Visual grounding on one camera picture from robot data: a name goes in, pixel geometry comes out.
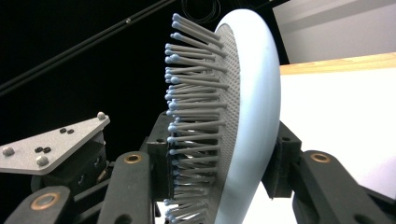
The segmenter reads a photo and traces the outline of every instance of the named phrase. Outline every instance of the gray metal plate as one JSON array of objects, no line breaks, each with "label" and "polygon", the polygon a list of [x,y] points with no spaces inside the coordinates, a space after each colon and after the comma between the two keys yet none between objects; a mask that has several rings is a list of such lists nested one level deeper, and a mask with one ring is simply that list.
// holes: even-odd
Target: gray metal plate
[{"label": "gray metal plate", "polygon": [[[59,128],[0,146],[2,150],[5,147],[12,147],[14,150],[14,154],[11,156],[0,155],[0,172],[46,175],[104,129],[109,122],[108,116],[105,119],[88,119],[63,127],[67,131],[73,130],[72,133],[61,133],[62,128]],[[37,153],[35,152],[37,147],[50,147],[51,151],[49,153],[43,151]],[[46,165],[39,166],[36,162],[39,156],[47,157],[49,162]]]}]

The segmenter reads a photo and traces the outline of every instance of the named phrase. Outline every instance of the perforated surface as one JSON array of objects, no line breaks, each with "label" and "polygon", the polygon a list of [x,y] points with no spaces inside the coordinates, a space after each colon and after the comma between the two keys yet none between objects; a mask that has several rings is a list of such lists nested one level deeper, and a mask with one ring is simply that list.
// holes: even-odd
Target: perforated surface
[{"label": "perforated surface", "polygon": [[227,91],[220,91],[219,100],[227,103],[227,108],[220,112],[220,119],[224,119],[226,125],[221,127],[219,130],[222,138],[220,139],[221,150],[219,152],[218,172],[216,182],[210,192],[206,223],[214,223],[216,218],[221,193],[223,191],[230,162],[233,157],[233,148],[235,145],[239,120],[240,66],[233,31],[230,26],[223,24],[216,31],[216,34],[221,35],[221,41],[224,43],[222,50],[228,54],[224,59],[219,56],[216,58],[216,61],[219,64],[228,69],[226,74],[219,73],[220,82],[228,84],[229,88]]}]

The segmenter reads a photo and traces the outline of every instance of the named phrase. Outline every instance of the white wall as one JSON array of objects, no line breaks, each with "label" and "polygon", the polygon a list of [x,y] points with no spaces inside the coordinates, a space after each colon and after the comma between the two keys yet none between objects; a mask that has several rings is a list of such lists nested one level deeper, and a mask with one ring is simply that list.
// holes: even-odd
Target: white wall
[{"label": "white wall", "polygon": [[395,0],[290,0],[274,13],[290,63],[396,51]]}]

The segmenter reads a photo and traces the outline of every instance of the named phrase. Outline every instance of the black background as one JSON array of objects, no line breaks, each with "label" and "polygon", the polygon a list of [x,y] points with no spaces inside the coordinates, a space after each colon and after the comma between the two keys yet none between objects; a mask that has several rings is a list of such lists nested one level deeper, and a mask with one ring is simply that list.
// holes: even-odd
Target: black background
[{"label": "black background", "polygon": [[[1,1],[0,84],[155,2]],[[210,1],[190,2],[191,15],[202,17],[210,11]],[[214,30],[222,16],[238,7],[220,3],[219,17],[206,28]],[[107,159],[138,150],[166,110],[163,46],[172,42],[175,12],[183,15],[180,1],[0,97],[0,146],[104,111],[111,120],[104,131]],[[288,63],[274,14],[259,13],[272,29],[281,63]],[[0,222],[31,193],[30,178],[0,174]]]}]

